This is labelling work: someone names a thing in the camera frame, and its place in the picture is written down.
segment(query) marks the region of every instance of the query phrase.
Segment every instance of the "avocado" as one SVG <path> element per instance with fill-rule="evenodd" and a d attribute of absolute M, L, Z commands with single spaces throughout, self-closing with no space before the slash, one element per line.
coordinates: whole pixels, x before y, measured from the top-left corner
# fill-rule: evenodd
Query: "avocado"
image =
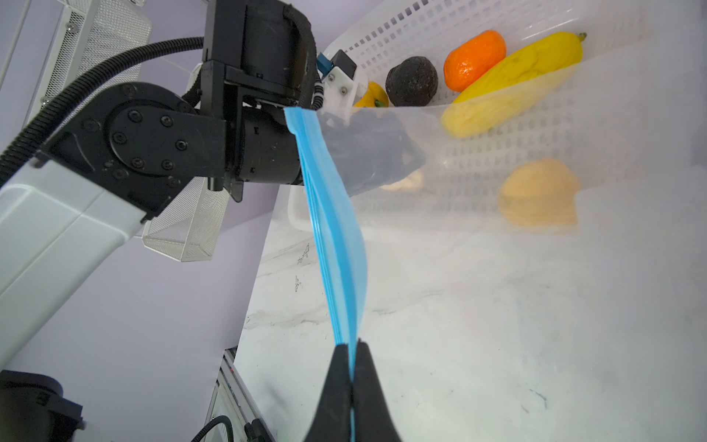
<path fill-rule="evenodd" d="M 437 71 L 425 57 L 410 57 L 390 69 L 385 91 L 393 105 L 427 106 L 437 93 Z"/>

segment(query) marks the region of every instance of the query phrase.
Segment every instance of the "yellow bell pepper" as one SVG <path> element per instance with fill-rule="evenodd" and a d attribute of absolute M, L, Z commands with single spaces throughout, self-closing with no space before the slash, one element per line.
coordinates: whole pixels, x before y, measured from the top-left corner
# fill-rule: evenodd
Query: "yellow bell pepper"
<path fill-rule="evenodd" d="M 584 33 L 554 33 L 512 53 L 452 102 L 442 115 L 443 126 L 453 136 L 465 138 L 481 134 L 532 107 L 572 74 L 571 69 L 555 71 L 582 61 L 581 42 L 585 38 Z M 537 80 L 500 91 L 534 78 Z"/>
<path fill-rule="evenodd" d="M 368 82 L 368 90 L 366 94 L 353 105 L 354 107 L 388 107 L 390 101 L 385 89 L 381 88 L 378 83 L 373 81 Z"/>

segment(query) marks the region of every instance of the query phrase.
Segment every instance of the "black metal bracket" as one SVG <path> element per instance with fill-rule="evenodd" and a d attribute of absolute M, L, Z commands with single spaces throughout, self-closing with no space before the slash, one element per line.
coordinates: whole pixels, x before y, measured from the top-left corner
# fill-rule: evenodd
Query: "black metal bracket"
<path fill-rule="evenodd" d="M 226 122 L 149 83 L 105 89 L 41 148 L 154 216 L 196 176 L 225 175 Z"/>

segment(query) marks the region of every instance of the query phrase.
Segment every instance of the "orange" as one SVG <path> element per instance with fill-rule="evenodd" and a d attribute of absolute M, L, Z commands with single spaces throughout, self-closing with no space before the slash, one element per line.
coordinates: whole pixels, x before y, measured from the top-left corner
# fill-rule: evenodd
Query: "orange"
<path fill-rule="evenodd" d="M 444 62 L 444 81 L 462 92 L 506 56 L 506 42 L 495 30 L 487 30 L 453 50 Z"/>

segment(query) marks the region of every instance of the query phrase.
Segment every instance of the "white plastic basket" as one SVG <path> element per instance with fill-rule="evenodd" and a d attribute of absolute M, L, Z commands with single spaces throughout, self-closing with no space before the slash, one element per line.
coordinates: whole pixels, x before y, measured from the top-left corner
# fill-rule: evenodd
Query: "white plastic basket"
<path fill-rule="evenodd" d="M 388 0 L 337 38 L 324 54 L 331 57 L 337 50 L 345 50 L 371 81 L 381 85 L 390 68 L 407 57 L 423 55 L 432 61 L 440 79 L 429 106 L 448 105 L 458 93 L 444 83 L 445 58 L 485 30 L 502 34 L 508 54 L 560 30 L 586 32 L 584 60 L 591 60 L 645 41 L 667 23 L 681 23 L 695 12 L 699 12 L 696 1 L 661 7 L 658 2 L 641 0 Z M 584 188 L 633 176 L 636 150 L 601 151 L 597 147 L 591 169 L 588 159 L 578 155 L 571 138 L 573 124 L 581 114 L 574 93 L 571 79 L 536 106 L 488 133 L 445 142 L 435 152 L 437 164 L 453 167 L 423 170 L 427 182 L 443 182 L 443 192 L 410 195 L 373 190 L 354 197 L 362 227 L 366 230 L 371 223 L 378 228 L 398 227 L 410 214 L 455 211 L 463 212 L 473 228 L 514 230 L 498 212 L 498 190 L 512 170 L 538 158 L 556 158 L 573 170 L 581 169 Z M 638 122 L 637 116 L 625 115 L 622 124 Z M 311 230 L 303 189 L 290 193 L 288 215 L 296 228 Z M 429 221 L 434 226 L 435 220 Z"/>

